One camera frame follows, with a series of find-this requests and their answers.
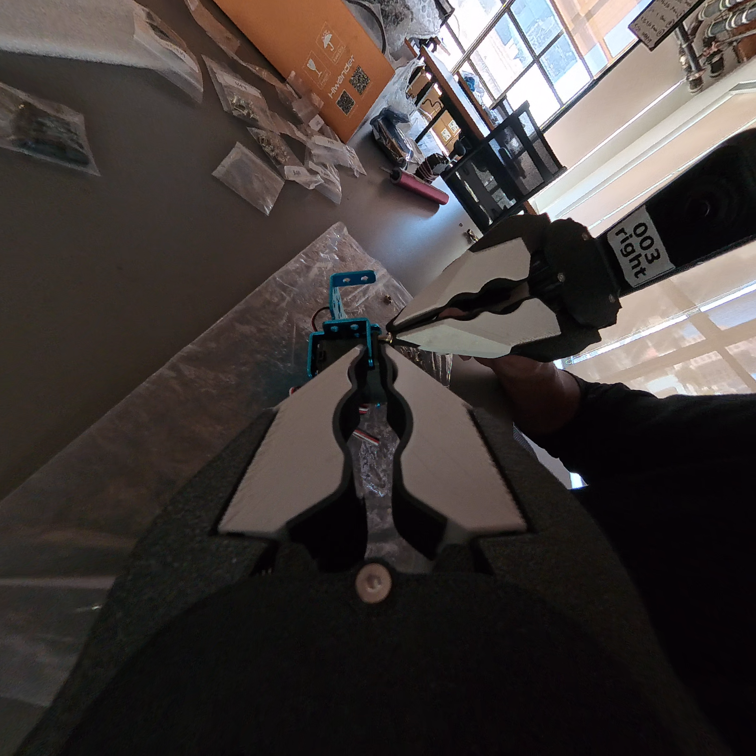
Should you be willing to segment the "small bag of black parts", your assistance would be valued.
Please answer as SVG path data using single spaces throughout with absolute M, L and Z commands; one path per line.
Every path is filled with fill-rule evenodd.
M 82 114 L 1 84 L 1 148 L 99 176 Z

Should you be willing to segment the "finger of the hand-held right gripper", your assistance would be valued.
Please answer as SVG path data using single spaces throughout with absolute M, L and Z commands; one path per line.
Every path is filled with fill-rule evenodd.
M 515 346 L 561 335 L 556 313 L 541 300 L 523 299 L 508 314 L 484 311 L 471 320 L 445 318 L 396 334 L 396 339 L 430 352 L 498 358 Z
M 531 253 L 521 238 L 465 251 L 411 299 L 392 320 L 391 330 L 407 330 L 422 317 L 449 307 L 456 296 L 478 295 L 491 281 L 518 284 L 528 277 L 530 264 Z

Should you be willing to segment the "window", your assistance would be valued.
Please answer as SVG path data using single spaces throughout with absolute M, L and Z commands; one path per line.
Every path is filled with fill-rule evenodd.
M 493 123 L 527 103 L 549 126 L 606 67 L 599 43 L 582 43 L 549 1 L 452 1 L 439 55 Z

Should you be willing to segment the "black office chair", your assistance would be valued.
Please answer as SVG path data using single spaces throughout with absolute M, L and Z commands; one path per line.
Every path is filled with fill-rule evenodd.
M 486 232 L 522 212 L 565 170 L 524 101 L 441 178 L 477 228 Z

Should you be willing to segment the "clear plastic bag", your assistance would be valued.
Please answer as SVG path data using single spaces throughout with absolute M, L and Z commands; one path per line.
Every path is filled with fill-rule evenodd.
M 306 378 L 330 276 L 362 269 L 376 283 L 347 288 L 346 311 L 385 325 L 411 294 L 335 223 L 2 501 L 2 754 L 60 690 L 167 499 Z

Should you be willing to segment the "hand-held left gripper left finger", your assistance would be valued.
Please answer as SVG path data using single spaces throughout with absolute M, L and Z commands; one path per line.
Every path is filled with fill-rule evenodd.
M 348 440 L 360 422 L 358 345 L 275 408 L 219 521 L 219 534 L 303 545 L 325 572 L 364 560 L 367 514 Z

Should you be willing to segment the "white foam sheet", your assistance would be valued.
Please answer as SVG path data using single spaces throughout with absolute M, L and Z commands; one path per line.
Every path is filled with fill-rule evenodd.
M 196 56 L 139 2 L 2 1 L 1 49 L 152 70 L 197 103 L 203 99 Z

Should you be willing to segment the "orange cardboard box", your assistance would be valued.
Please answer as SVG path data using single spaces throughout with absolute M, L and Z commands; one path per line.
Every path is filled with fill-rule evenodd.
M 321 115 L 349 141 L 395 70 L 341 1 L 217 1 L 280 74 L 295 72 L 324 102 Z

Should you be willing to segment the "pile of small screw bags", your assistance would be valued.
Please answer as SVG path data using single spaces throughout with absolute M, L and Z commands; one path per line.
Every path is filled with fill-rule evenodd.
M 201 2 L 185 2 L 185 5 L 222 52 L 273 86 L 282 102 L 302 121 L 301 126 L 296 126 L 280 116 L 270 109 L 259 89 L 225 64 L 203 55 L 223 110 L 245 124 L 265 155 L 262 159 L 237 143 L 213 176 L 265 215 L 270 214 L 285 182 L 309 191 L 317 190 L 331 202 L 339 204 L 342 185 L 337 168 L 350 169 L 355 176 L 366 172 L 354 149 L 324 126 L 315 96 L 301 97 L 288 83 L 277 80 L 269 71 L 241 60 L 237 54 L 240 40 L 229 33 L 206 6 Z M 133 38 L 150 55 L 152 67 L 195 100 L 202 101 L 203 72 L 194 53 L 153 11 L 137 2 L 132 2 L 131 7 Z

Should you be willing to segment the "person's black clothed torso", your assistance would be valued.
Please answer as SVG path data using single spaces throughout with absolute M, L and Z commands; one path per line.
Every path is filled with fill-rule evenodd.
M 677 676 L 733 754 L 754 754 L 754 452 L 660 467 L 564 456 Z

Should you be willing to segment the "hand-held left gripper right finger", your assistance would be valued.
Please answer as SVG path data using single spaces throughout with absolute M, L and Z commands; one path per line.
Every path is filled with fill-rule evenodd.
M 450 545 L 526 533 L 468 403 L 392 347 L 383 348 L 383 386 L 398 438 L 392 516 L 402 538 L 433 561 Z

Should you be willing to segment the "bag of blue metal parts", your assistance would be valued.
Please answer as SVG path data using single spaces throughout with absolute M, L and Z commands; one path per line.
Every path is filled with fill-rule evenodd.
M 373 139 L 394 167 L 407 169 L 420 165 L 425 156 L 417 142 L 409 135 L 410 118 L 401 111 L 386 106 L 371 119 Z

